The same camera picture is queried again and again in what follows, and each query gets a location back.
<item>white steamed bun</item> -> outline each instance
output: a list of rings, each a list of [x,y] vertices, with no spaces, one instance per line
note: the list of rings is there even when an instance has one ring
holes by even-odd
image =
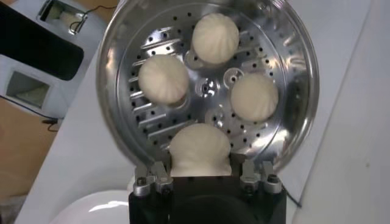
[[[211,64],[231,59],[237,50],[239,32],[236,24],[219,13],[208,14],[197,24],[192,44],[197,56]]]
[[[230,102],[242,119],[263,121],[276,109],[278,89],[272,79],[261,74],[244,75],[233,86]]]
[[[154,55],[140,69],[138,84],[146,98],[172,104],[186,94],[189,77],[184,64],[170,55]]]
[[[218,128],[194,124],[181,129],[171,141],[172,177],[230,175],[230,143]]]

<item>perforated steamer plate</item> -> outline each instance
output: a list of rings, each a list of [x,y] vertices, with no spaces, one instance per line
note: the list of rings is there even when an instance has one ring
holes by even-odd
[[[235,56],[223,65],[202,62],[191,49],[196,23],[209,13],[231,17],[239,28]],[[183,102],[157,105],[143,96],[138,71],[149,57],[183,61],[190,87]],[[99,53],[97,90],[105,120],[119,148],[135,163],[164,158],[183,127],[205,122],[230,139],[232,152],[256,163],[283,167],[307,135],[316,113],[319,77],[310,38],[284,1],[129,1],[114,16]],[[274,80],[279,103],[263,122],[246,122],[230,106],[242,75]]]

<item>bolt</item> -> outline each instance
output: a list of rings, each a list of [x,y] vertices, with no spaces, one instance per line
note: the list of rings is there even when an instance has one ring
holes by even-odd
[[[145,177],[138,177],[136,179],[136,185],[142,186],[146,184],[146,178]]]
[[[203,93],[206,93],[208,91],[208,86],[207,85],[203,85],[202,89],[203,89]]]
[[[267,181],[272,184],[277,184],[279,182],[279,178],[275,174],[268,175]]]

